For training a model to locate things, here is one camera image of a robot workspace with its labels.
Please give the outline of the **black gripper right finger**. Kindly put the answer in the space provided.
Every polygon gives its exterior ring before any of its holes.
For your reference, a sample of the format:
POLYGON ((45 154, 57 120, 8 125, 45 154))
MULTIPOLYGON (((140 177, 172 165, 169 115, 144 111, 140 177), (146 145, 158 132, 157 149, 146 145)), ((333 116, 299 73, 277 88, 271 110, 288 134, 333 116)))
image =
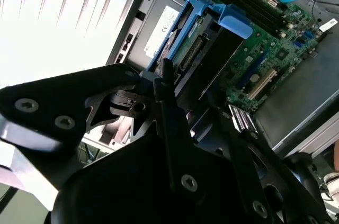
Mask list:
POLYGON ((256 132, 238 132, 231 114, 213 110, 227 144, 238 191, 250 223, 330 223, 306 153, 281 159, 256 132))

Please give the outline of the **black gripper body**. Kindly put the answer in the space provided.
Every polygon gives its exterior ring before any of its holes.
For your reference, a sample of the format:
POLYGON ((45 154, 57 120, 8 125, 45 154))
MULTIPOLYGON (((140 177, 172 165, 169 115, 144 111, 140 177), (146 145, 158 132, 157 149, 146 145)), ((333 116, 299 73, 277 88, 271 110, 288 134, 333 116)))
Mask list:
POLYGON ((246 212, 231 162, 198 147, 183 151, 171 187, 162 140, 146 136, 74 174, 52 223, 242 223, 246 212))

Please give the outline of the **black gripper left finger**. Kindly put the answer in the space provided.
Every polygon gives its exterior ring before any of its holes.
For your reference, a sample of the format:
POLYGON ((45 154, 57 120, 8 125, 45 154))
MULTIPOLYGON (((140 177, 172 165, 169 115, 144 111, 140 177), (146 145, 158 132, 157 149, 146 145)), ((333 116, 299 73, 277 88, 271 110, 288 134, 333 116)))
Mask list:
POLYGON ((159 74, 113 64, 5 87, 1 116, 2 138, 47 166, 70 159, 88 131, 131 118, 129 144, 146 136, 164 142, 171 187, 183 151, 195 146, 175 99, 169 59, 162 60, 159 74))

